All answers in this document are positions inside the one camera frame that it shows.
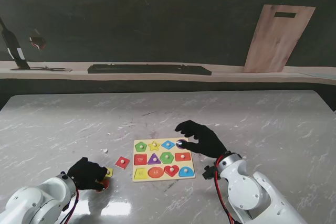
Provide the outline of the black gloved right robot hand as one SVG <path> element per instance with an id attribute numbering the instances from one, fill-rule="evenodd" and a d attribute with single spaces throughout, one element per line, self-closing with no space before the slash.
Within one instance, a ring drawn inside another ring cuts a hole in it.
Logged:
<path id="1" fill-rule="evenodd" d="M 193 153 L 199 153 L 210 158 L 220 158 L 228 153 L 228 150 L 207 126 L 188 120 L 177 125 L 176 132 L 180 132 L 185 138 L 193 137 L 197 143 L 182 141 L 180 147 Z"/>

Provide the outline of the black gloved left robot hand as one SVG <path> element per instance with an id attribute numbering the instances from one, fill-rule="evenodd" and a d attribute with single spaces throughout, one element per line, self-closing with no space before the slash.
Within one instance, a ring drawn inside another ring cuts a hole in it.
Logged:
<path id="1" fill-rule="evenodd" d="M 108 169 L 101 167 L 99 164 L 88 161 L 87 157 L 82 157 L 72 167 L 70 167 L 67 175 L 73 180 L 79 190 L 105 190 L 105 186 L 101 183 Z"/>

